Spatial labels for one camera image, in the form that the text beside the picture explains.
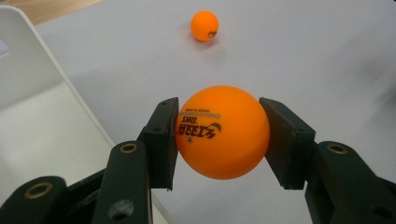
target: ball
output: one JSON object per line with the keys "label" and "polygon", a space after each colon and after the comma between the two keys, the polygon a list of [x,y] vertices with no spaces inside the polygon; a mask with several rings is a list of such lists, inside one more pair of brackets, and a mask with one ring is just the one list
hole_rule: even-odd
{"label": "ball", "polygon": [[193,170],[214,179],[233,179],[262,160],[270,126],[252,95],[232,86],[213,86],[196,92],[182,106],[175,137]]}
{"label": "ball", "polygon": [[219,21],[210,11],[200,11],[191,20],[192,35],[200,41],[208,41],[218,33]]}

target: white surface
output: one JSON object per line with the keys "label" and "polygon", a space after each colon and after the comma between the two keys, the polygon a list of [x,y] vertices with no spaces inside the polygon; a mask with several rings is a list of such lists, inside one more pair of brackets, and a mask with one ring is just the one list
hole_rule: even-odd
{"label": "white surface", "polygon": [[[114,144],[26,16],[0,7],[0,21],[1,205],[31,179],[71,185],[96,173]],[[153,218],[167,223],[155,206]]]}
{"label": "white surface", "polygon": [[[189,22],[215,12],[200,43]],[[110,1],[37,26],[115,142],[136,139],[156,104],[230,84],[287,105],[317,142],[355,148],[396,182],[396,4],[377,0]],[[181,157],[174,191],[154,194],[176,224],[309,223],[303,191],[285,191],[266,160],[230,181]]]}

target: small orange ball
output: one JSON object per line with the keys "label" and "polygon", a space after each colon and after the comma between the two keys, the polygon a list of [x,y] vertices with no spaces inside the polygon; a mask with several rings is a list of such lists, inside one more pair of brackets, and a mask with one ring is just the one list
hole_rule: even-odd
{"label": "small orange ball", "polygon": [[236,87],[214,86],[198,91],[183,105],[175,137],[193,170],[214,179],[232,179],[262,160],[270,126],[252,95]]}
{"label": "small orange ball", "polygon": [[215,37],[219,29],[219,21],[210,11],[200,11],[191,20],[192,35],[200,41],[208,41]]}

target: screw hole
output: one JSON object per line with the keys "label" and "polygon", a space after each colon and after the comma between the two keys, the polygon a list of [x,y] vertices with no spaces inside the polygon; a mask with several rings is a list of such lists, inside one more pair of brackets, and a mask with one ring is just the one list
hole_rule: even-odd
{"label": "screw hole", "polygon": [[121,147],[120,151],[122,153],[133,153],[137,150],[136,144],[125,144]]}
{"label": "screw hole", "polygon": [[25,191],[24,196],[27,199],[36,199],[41,196],[46,195],[52,190],[52,184],[50,182],[43,182],[33,185],[28,190]]}
{"label": "screw hole", "polygon": [[111,205],[108,216],[113,220],[120,221],[129,217],[134,212],[134,204],[130,200],[121,200]]}
{"label": "screw hole", "polygon": [[380,205],[374,205],[372,207],[372,210],[379,217],[383,217],[386,219],[393,219],[392,213],[388,209],[386,209]]}
{"label": "screw hole", "polygon": [[337,154],[346,154],[347,153],[347,149],[340,145],[329,145],[329,146],[327,146],[327,149],[329,149],[331,152],[334,152]]}

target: wooden floor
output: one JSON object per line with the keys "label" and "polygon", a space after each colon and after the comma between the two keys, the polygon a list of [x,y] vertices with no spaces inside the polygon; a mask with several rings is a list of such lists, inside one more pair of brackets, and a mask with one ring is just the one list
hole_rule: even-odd
{"label": "wooden floor", "polygon": [[100,1],[102,0],[0,0],[0,5],[18,7],[36,25]]}

